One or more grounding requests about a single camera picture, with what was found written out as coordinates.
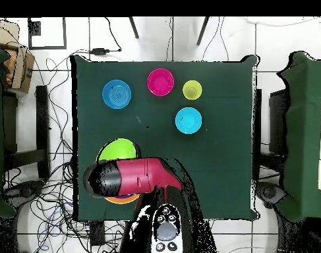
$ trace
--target chair leg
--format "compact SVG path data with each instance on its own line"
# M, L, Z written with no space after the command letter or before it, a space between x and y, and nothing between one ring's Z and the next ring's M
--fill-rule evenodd
M131 26L132 26L134 35L136 36L136 39L138 39L138 38L139 38L139 35L138 35L138 32L136 31L136 25L134 24L133 17L132 17L132 16L129 16L129 20L130 20L130 23L131 23Z
M210 19L209 16L205 16L204 23L202 24L200 35L199 35L199 38L198 38L198 42L196 43L197 45L200 45L200 43L201 43L201 39L202 39L202 37L203 37L203 35L205 33L205 29L206 29L207 22L208 22L209 19Z

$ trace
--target cable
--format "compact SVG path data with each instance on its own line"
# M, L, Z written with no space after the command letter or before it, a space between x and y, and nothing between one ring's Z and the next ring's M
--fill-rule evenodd
M287 250L283 250L283 249L279 249L279 248L272 248L272 247L244 246L244 247L239 247L239 248L233 249L233 250L229 251L228 253L232 253L232 252L237 251L239 249L246 249L246 248L272 249L272 250L276 250L276 251L293 252L293 251L287 251Z
M171 27L171 20L172 20L172 18L170 17L170 18L169 18L169 27L170 27L170 29L172 30L172 27ZM167 61L167 59L168 59L169 42L171 41L171 39L172 39L172 36L169 38L169 40L168 40L168 44L167 44L166 61Z
M284 26L291 26L291 25L296 25L296 24L300 24L300 23L305 23L305 22L308 22L308 21L311 21L311 20L314 20L314 19L317 19L319 18L319 16L316 16L314 18L310 18L310 19L307 19L307 20L304 20L304 21L300 21L300 22L295 22L295 23L290 23L290 24L284 24L284 25L273 25L273 24L268 24L268 23L264 23L264 22L257 22L257 24L261 24L261 25L266 25L266 26L272 26L272 27L284 27Z
M15 40L15 42L13 43L17 43L18 45L21 45L18 40L6 29L4 29L5 31L7 31ZM51 69L50 71L55 71L55 73L53 74L53 76L50 78L50 81L49 83L45 84L44 82L44 79L43 79L43 76L42 76L42 72L40 70L40 67L38 66L38 63L37 63L37 60L35 60L35 63L38 67L38 71L40 73L40 76L41 76L41 80L42 80L42 83L44 86L49 86L51 84L51 81L53 80L53 77L56 75L57 73L57 70L58 70L58 66L63 62L65 61L66 59L68 59L71 55L74 55L75 53L78 53L78 52L86 52L86 53L89 53L88 50L85 50L85 49L79 49L78 51L75 51L73 53L71 53L69 56L65 57L58 65L56 65L55 61L53 61L53 59L46 59L45 60L45 64L46 64L46 67L49 69L48 65L47 65L47 62L49 60L51 60L53 62L53 64L55 65L53 69ZM51 251L52 253L54 253L53 251L53 248L52 248L52 245L51 245L51 239L50 237L56 237L56 236L59 236L60 234L63 234L66 236L66 240L64 241L64 243L68 240L68 238L77 238L79 241L80 241L80 244L81 246L83 247L83 249L85 251L87 251L87 253L92 253L91 250L88 249L88 242L87 242L87 245L86 247L83 245L82 243L82 240L86 239L87 241L90 240L90 235L89 235L89 227L88 227L88 223L87 222L77 222L77 221L73 221L72 220L72 208L73 208L73 204L72 204L72 199L68 198L65 196L65 191L67 189L72 189L73 188L73 182L72 182L72 171L71 171L71 162L65 162L65 158L64 158L64 149L68 149L71 153L72 153L72 148L71 146L69 146L69 144L65 141L65 139L63 138L63 133L64 133L64 129L67 125L67 122L69 120L69 115L68 113L60 106L58 106L57 104L55 104L52 99L51 99L51 93L52 91L62 85L64 82L67 81L67 79L69 78L69 68L68 68L68 64L67 64L67 69L68 69L68 77L60 84L56 85L54 88L52 88L49 93L48 93L48 96L49 96L49 100L52 104L52 107L53 107L53 110L54 110L54 113L55 113L55 116L56 116L56 120L51 116L49 115L49 117L51 119L53 119L58 127L59 127L59 130L61 131L61 142L59 143L58 147L57 147L57 150L55 152L55 155L53 157L53 160L56 158L56 155L57 155L57 151L60 147L60 145L62 144L63 145L63 164L61 164L60 166L57 166L50 174L49 178L48 178L48 181L46 182L46 185L42 188L42 192L45 191L45 190L48 190L47 193L41 193L36 199L32 200L30 202L30 210L31 212L38 218L40 219L42 222L40 223L39 227L38 227L38 232L37 232L37 236L38 236L38 247L37 249L34 251L34 253L39 253L40 251L42 250L49 250L51 248ZM66 115L67 115L67 122L65 123L64 127L62 128L61 126L61 123L59 121L59 118L57 116L57 112L55 110L55 106L62 109ZM60 168L62 168L62 179L54 184L50 184L50 182L52 181L49 181L49 179L51 178L51 176L57 171L59 170ZM9 180L8 178L8 183L10 184L10 186L13 185L13 180L18 177L20 175L20 172L21 170L18 169L19 171L19 174L17 174L16 176L14 176L11 180ZM42 204L42 201L44 201L46 204L53 204L53 206L49 207L49 208L44 208L43 204ZM33 205L36 204L36 207L42 212L43 214L43 217L44 218L41 218L40 216L38 216L36 214L36 212L34 211L33 209ZM46 212L47 211L51 211L53 210L53 213L47 215ZM117 222L117 225L114 225L112 226L111 228L108 228L106 229L105 231L108 231L108 230L111 230L113 227L116 227L116 226L120 226L121 228L124 229L124 227L119 224ZM118 234L118 231L116 231L115 233L115 238L114 238L114 242L115 242L115 247L112 247L111 244L112 244L112 241L108 241L106 242L105 244L109 245L110 248L111 248L111 251L103 251L102 253L117 253L117 243L116 241L119 240L119 238L117 238L117 234Z
M223 17L222 23L221 23L221 26L220 26L220 37L221 37L221 40L222 40L222 43L223 43L223 47L225 48L226 53L227 53L227 61L229 61L228 50L227 50L227 48L226 48L225 42L224 42L224 40L223 40L223 38L222 38L222 34L221 34L221 29L222 29L223 21L224 21L224 20L225 20L225 16Z
M122 51L122 49L121 49L121 46L117 43L117 40L115 39L115 36L113 35L113 33L112 33L112 30L111 30L111 23L110 23L110 21L109 21L109 19L107 18L107 17L104 17L106 20L107 20L107 22L109 23L109 30L110 30L110 33L111 33L111 35L112 35L112 37L113 37L113 39L115 40L115 43L118 45L118 50L117 51Z
M278 177L278 176L280 176L279 173L276 174L276 175L268 175L268 176L266 176L266 177L260 177L258 180L260 181L261 179L270 179L270 178L272 178L272 177Z
M219 17L219 21L218 21L218 27L216 28L216 33L214 34L213 38L208 43L208 45L207 45L207 47L206 47L206 49L204 51L204 54L202 55L202 60L204 60L205 52L208 49L208 47L210 46L210 43L213 41L214 37L216 36L216 34L217 34L218 30L219 30L219 24L220 24L220 17Z

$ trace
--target cardboard box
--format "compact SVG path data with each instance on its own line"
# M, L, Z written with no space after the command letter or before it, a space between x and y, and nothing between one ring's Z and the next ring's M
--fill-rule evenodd
M0 48L18 48L20 28L18 24L6 20L0 20Z
M7 91L14 92L19 96L23 96L23 93L26 94L29 92L34 62L35 57L27 51L26 47L24 49L18 49L13 86Z
M19 30L18 24L0 20L0 48L7 51L12 60L16 55L15 71L11 88L8 91L28 93L35 58L28 52L27 47L18 44ZM14 66L12 65L8 69L12 71Z

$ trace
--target black wire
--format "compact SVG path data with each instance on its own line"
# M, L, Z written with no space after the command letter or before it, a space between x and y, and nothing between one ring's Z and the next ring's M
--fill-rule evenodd
M168 59L168 49L169 49L169 41L171 41L172 37L170 37L170 39L168 40L168 44L167 44L167 51L166 51L166 61Z
M11 181L10 181L10 185L11 185L11 186L13 185L13 180L14 180L15 178L17 178L17 177L22 173L22 171L20 170L20 168L15 168L15 169L18 171L18 174L15 175L15 176L11 179Z
M212 38L212 39L210 40L210 42L208 43L208 45L207 45L207 47L206 47L206 49L205 49L205 51L204 51L204 54L203 54L203 56L202 56L202 60L204 60L205 52L206 52L206 50L208 49L208 47L210 46L210 43L213 41L214 37L216 36L216 34L217 34L218 30L219 30L219 24L220 24L220 17L219 17L219 21L218 21L218 27L216 28L216 33L214 34L213 38Z
M258 179L258 181L260 181L261 179L270 179L270 178L272 178L272 177L278 177L278 176L280 176L279 173L276 174L276 175L268 175L267 177L260 177L260 178Z
M223 26L223 21L224 21L224 20L225 20L225 16L223 17L222 23L221 23L221 26L220 26L220 37L221 37L223 46L224 46L224 48L225 48L225 50L226 50L226 53L227 53L227 61L229 61L228 50L227 50L227 48L226 48L225 42L224 42L224 40L223 40L223 38L222 38L222 34L221 34L221 30L222 30L222 26Z
M117 43L114 35L112 34L112 31L111 31L111 26L110 26L110 22L109 22L109 29L110 29L110 32L111 32L111 35L113 36L113 39L115 40L116 44L119 46L120 50L118 51L121 51L121 47L120 45ZM6 29L4 29L5 31L7 31L14 39L16 42L13 42L13 43L17 43L18 45L21 45L18 40ZM75 51L74 53L70 54L68 57L64 58L58 65L56 65L55 61L53 61L53 59L46 59L45 63L46 63L46 66L47 66L47 61L48 60L51 60L53 61L55 67L50 70L50 71L53 71L55 70L55 73L54 75L52 76L52 78L50 79L49 83L47 84L47 86L49 86L51 84L51 81L53 79L53 77L56 75L57 73L57 67L66 59L68 59L71 55L74 55L75 53L79 52L79 51L82 51L82 49L79 49L78 51ZM39 73L40 73L40 76L41 76L41 79L42 79L42 82L43 82L43 85L45 86L45 83L44 83L44 80L43 80L43 76L42 76L42 72L40 70L40 67L38 66L38 63L37 61L35 60L35 63L38 67L38 70L39 70ZM68 70L68 77L67 79L69 78L69 68L68 68L68 64L67 64L67 70ZM68 149L70 152L72 152L72 148L69 146L69 144L64 140L63 138L63 133L64 133L64 129L67 125L67 122L69 120L69 114L60 106L58 106L57 104L55 104L52 100L51 100L51 92L58 86L62 85L64 82L67 81L64 80L62 83L56 85L54 88L52 88L50 91L49 91L49 100L50 102L53 104L52 107L53 107L53 110L54 110L54 113L55 113L55 116L56 116L56 119L55 120L51 115L49 115L49 117L51 117L51 119L53 119L58 127L59 127L59 130L61 131L61 142L57 148L57 150L59 149L60 145L63 144L63 153L64 153L64 148ZM66 114L67 114L67 122L65 123L64 127L62 128L60 123L59 123L59 120L58 120L58 117L57 117L57 112L55 110L55 106L57 106L58 108L62 109ZM43 247L45 246L45 242L47 240L50 241L50 237L54 237L54 236L57 236L59 235L59 233L53 233L53 230L54 229L58 229L60 233L64 234L65 236L67 236L67 239L69 236L71 236L71 234L69 233L69 230L71 232L73 232L73 235L76 236L79 241L80 241L80 244L82 245L83 249L85 251L87 251L87 253L92 253L91 251L89 251L89 249L87 249L87 247L85 247L82 243L82 239L87 239L89 240L90 239L90 236L88 234L88 230L84 229L85 226L87 226L87 223L85 222L77 222L77 221L73 221L72 220L72 213L70 212L70 210L68 210L66 207L65 207L65 204L68 204L70 202L68 202L68 200L72 201L72 199L70 198L67 198L64 193L65 191L68 189L68 188L73 188L72 187L72 175L71 175L71 170L69 169L71 163L70 162L64 162L64 154L63 154L63 164L56 167L50 174L49 178L51 178L51 176L59 169L59 168L62 168L62 180L61 182L59 183L55 183L55 184L50 184L50 185L47 185L45 187L43 187L42 190L45 190L47 188L51 188L53 187L48 193L42 193L40 194L37 199L35 200L32 200L30 202L30 210L32 211L32 213L38 218L40 219L42 222L40 223L39 227L38 227L38 232L37 232L37 236L38 236L38 248L35 250L34 253L38 253L40 250L47 250L47 249L44 249ZM12 185L14 182L13 180L18 177L21 173L21 170L18 169L19 171L19 174L17 174L16 176L14 176L10 182L9 182L9 179L8 179L8 182L10 183L10 185ZM54 199L46 199L45 197L46 196L52 196L54 197ZM54 204L54 206L48 208L48 209L44 209L43 207L43 204L40 200L43 200L45 203L52 203ZM40 216L38 216L35 212L34 212L34 209L32 208L32 205L36 203L36 207L42 212L43 214L43 218L41 218ZM53 210L53 214L50 215L50 216L47 216L46 212L49 211L49 210ZM79 230L77 228L77 224L81 224L82 225L82 229ZM47 227L46 230L46 233L40 233L40 229L42 228L42 226L45 225L45 227ZM68 231L67 232L64 232L63 230L63 225L66 225L67 226L67 229ZM120 226L124 229L124 227L122 225L120 225L118 222L117 222L117 225L114 225L112 226L111 228L115 227L115 226ZM112 251L114 250L116 252L116 249L117 249L117 245L116 245L116 240L119 240L117 239L117 233L118 231L116 231L116 234L115 234L115 247L113 248L112 246L110 246L111 244L111 241L107 242L107 244L112 248Z
M119 47L119 49L118 49L117 51L122 51L121 46L117 43L117 40L115 39L115 36L114 36L113 33L112 33L111 23L110 23L109 19L108 19L107 17L104 17L104 18L105 18L105 19L107 20L107 22L109 23L110 33L111 33L113 39L115 40L115 43L116 43L116 44L118 45L118 47Z
M171 21L172 21L172 17L169 17L169 27L170 27L170 29L172 30ZM169 42L171 41L171 39L172 39L172 36L169 38L168 44L167 44L166 61L167 61L167 59L168 59Z

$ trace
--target blue bowl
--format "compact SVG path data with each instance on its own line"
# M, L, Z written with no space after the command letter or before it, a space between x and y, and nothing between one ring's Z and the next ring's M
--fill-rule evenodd
M112 109L122 109L131 100L131 89L122 80L111 80L102 92L103 100Z
M201 114L192 107L184 107L175 117L175 125L184 134L193 134L202 124Z

